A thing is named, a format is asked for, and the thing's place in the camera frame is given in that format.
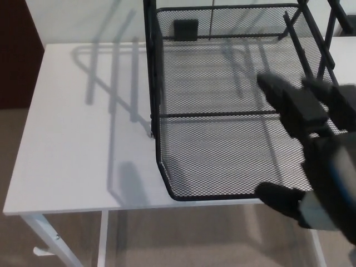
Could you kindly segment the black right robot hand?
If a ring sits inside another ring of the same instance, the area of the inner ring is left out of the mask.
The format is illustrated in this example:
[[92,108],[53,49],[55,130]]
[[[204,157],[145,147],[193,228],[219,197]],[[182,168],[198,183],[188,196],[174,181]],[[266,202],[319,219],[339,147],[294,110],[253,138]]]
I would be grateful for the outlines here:
[[311,190],[261,182],[255,195],[300,227],[340,231],[355,243],[355,85],[314,78],[296,88],[285,79],[256,77],[288,135],[302,146],[301,167]]

